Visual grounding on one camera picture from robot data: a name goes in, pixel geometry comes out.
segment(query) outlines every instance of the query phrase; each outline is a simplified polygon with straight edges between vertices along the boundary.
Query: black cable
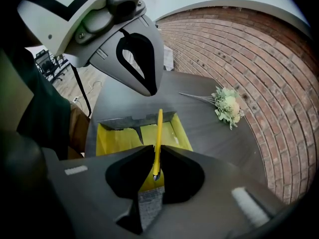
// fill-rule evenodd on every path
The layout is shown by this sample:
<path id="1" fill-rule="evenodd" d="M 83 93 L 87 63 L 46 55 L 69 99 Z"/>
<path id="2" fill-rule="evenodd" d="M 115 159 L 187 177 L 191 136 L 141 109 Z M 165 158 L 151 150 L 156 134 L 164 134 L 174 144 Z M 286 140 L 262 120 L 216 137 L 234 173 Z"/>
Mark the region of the black cable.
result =
<path id="1" fill-rule="evenodd" d="M 74 73 L 74 76 L 75 76 L 75 78 L 76 78 L 76 81 L 77 81 L 77 83 L 78 83 L 78 85 L 79 85 L 79 87 L 80 87 L 81 93 L 82 93 L 82 95 L 83 95 L 83 97 L 84 97 L 84 99 L 85 99 L 86 105 L 87 105 L 87 107 L 88 107 L 88 109 L 89 109 L 89 115 L 88 115 L 88 117 L 89 117 L 89 116 L 91 115 L 91 106 L 90 106 L 89 100 L 88 100 L 88 98 L 86 97 L 86 94 L 85 94 L 85 91 L 84 91 L 84 88 L 83 88 L 83 85 L 82 85 L 80 76 L 79 76 L 79 74 L 78 74 L 78 71 L 77 71 L 76 68 L 75 68 L 74 66 L 72 66 L 72 65 L 71 65 L 71 68 L 72 68 L 72 70 L 73 70 L 73 73 Z"/>

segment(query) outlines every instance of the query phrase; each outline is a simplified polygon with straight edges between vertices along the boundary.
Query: brick wall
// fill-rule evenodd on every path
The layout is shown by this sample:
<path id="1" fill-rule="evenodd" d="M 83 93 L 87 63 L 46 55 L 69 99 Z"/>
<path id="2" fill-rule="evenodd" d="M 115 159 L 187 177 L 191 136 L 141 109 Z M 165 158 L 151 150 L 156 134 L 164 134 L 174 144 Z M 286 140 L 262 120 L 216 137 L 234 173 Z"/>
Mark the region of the brick wall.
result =
<path id="1" fill-rule="evenodd" d="M 303 196 L 319 165 L 319 74 L 311 41 L 274 17 L 206 7 L 157 22 L 176 71 L 236 89 L 259 144 L 268 187 Z"/>

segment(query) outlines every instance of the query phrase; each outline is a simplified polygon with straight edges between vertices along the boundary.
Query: chair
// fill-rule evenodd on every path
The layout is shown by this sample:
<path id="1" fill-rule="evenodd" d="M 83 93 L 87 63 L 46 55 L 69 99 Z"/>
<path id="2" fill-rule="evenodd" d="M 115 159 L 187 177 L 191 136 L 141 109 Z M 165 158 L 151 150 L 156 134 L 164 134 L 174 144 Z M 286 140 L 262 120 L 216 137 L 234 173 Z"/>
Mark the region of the chair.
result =
<path id="1" fill-rule="evenodd" d="M 41 50 L 39 53 L 37 53 L 35 56 L 35 62 L 38 65 L 40 72 L 43 74 L 44 77 L 48 78 L 50 75 L 53 76 L 51 82 L 55 81 L 56 79 L 62 81 L 62 79 L 59 78 L 59 76 L 63 74 L 62 72 L 59 72 L 57 75 L 54 75 L 54 72 L 59 67 L 59 64 L 56 63 L 56 60 L 54 60 L 55 63 L 52 62 L 48 50 Z"/>

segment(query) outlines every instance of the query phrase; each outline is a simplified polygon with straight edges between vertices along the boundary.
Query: power cord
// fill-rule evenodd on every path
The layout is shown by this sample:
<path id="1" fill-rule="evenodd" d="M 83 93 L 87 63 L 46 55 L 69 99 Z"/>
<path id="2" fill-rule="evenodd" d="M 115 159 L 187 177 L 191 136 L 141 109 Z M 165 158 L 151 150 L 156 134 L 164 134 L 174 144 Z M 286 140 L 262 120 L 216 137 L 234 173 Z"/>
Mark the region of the power cord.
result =
<path id="1" fill-rule="evenodd" d="M 99 82 L 99 83 L 101 84 L 101 87 L 102 87 L 102 82 L 101 82 L 101 81 L 95 81 L 95 82 L 93 83 L 93 85 L 91 85 L 90 82 L 89 82 L 89 86 L 90 86 L 91 90 L 90 90 L 89 92 L 85 93 L 85 95 L 87 95 L 87 94 L 89 94 L 89 93 L 91 93 L 91 92 L 93 91 L 94 85 L 95 85 L 97 82 Z M 73 102 L 74 102 L 74 103 L 78 102 L 78 103 L 81 105 L 81 110 L 83 110 L 83 107 L 82 107 L 82 104 L 81 104 L 81 102 L 79 101 L 79 99 L 82 98 L 82 97 L 83 97 L 83 95 L 79 95 L 79 96 L 76 96 L 76 97 L 73 99 Z"/>

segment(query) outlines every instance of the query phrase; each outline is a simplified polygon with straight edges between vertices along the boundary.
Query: flower bouquet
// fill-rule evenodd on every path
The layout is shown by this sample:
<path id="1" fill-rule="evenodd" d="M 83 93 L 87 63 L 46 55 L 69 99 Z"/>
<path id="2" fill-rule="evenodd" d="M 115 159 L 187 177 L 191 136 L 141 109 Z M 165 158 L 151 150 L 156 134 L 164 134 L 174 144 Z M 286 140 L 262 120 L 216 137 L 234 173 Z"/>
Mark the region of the flower bouquet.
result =
<path id="1" fill-rule="evenodd" d="M 237 127 L 236 123 L 244 116 L 244 111 L 240 109 L 239 104 L 236 102 L 238 93 L 235 90 L 216 87 L 216 93 L 212 93 L 211 97 L 199 97 L 185 93 L 180 94 L 201 99 L 215 105 L 217 107 L 215 113 L 219 120 L 222 120 L 224 123 L 228 122 L 230 130 L 233 126 Z"/>

